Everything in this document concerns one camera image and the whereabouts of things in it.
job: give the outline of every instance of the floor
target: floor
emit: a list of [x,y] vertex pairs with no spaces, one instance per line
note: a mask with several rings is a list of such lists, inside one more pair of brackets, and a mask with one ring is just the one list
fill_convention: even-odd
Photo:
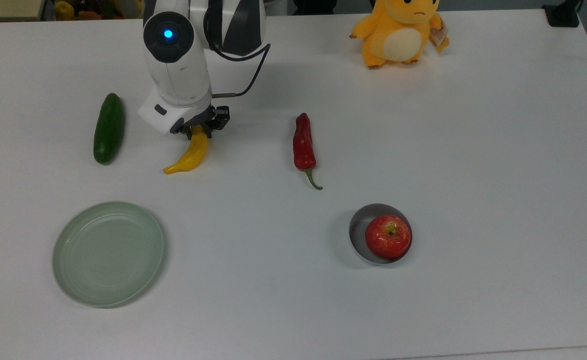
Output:
[[[562,0],[440,0],[438,10],[441,12],[455,10],[504,10],[504,9],[540,9],[545,4],[558,5]],[[369,0],[337,0],[335,14],[366,14],[371,12]],[[287,0],[287,13],[293,14],[296,5]],[[580,20],[587,33],[587,0],[579,12]]]

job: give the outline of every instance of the apple stem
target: apple stem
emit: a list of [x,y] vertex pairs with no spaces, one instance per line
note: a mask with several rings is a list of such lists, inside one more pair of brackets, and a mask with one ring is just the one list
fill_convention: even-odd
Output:
[[392,223],[390,223],[387,226],[387,235],[396,235],[396,226]]

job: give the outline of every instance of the plate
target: plate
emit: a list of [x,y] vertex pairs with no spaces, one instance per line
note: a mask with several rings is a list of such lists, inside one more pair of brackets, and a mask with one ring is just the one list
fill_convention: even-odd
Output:
[[68,297],[95,308],[124,305],[154,280],[164,234],[149,211],[104,202],[78,214],[53,249],[53,275]]
[[[402,221],[405,222],[405,224],[407,224],[407,227],[409,228],[409,234],[411,235],[407,250],[405,253],[403,253],[403,255],[395,259],[383,259],[382,257],[375,255],[375,253],[369,249],[369,246],[367,246],[367,240],[365,239],[365,231],[367,230],[369,223],[371,223],[373,219],[383,215],[395,215],[399,217]],[[412,247],[413,231],[410,222],[402,212],[399,212],[398,209],[384,203],[371,203],[360,208],[360,210],[356,211],[355,214],[353,214],[353,217],[351,217],[351,222],[349,223],[349,238],[351,239],[351,244],[353,245],[356,253],[358,253],[358,255],[360,255],[360,257],[362,257],[365,262],[373,265],[384,265],[397,262],[403,256],[407,255],[407,252]]]

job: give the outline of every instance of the plush toy arm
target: plush toy arm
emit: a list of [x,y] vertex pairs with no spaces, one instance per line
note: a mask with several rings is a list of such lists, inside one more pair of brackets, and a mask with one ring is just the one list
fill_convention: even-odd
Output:
[[376,25],[378,24],[378,17],[374,16],[373,14],[368,14],[362,20],[360,20],[351,30],[350,38],[364,38],[371,34],[373,34],[374,30],[376,30]]
[[431,16],[431,18],[429,19],[429,26],[436,30],[440,30],[443,28],[443,20],[440,18],[440,15],[438,13],[435,13],[433,14],[433,16]]

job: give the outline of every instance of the metal bowl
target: metal bowl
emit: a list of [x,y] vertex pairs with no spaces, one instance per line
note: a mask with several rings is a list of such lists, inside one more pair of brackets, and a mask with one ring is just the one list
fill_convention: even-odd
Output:
[[[369,223],[371,223],[373,219],[383,215],[395,215],[399,217],[402,221],[405,222],[405,224],[407,224],[407,227],[409,228],[409,234],[411,235],[407,250],[403,253],[403,255],[395,259],[384,259],[375,255],[371,249],[369,249],[369,246],[367,246],[367,241],[365,240],[365,231],[367,230]],[[410,222],[407,221],[405,215],[403,215],[402,212],[399,212],[398,209],[389,205],[385,205],[384,203],[371,203],[360,208],[360,210],[353,214],[351,223],[349,223],[349,238],[351,239],[351,244],[353,245],[356,253],[358,253],[358,255],[360,255],[360,257],[362,257],[365,262],[373,265],[385,265],[397,262],[407,254],[407,252],[412,247],[413,231]]]

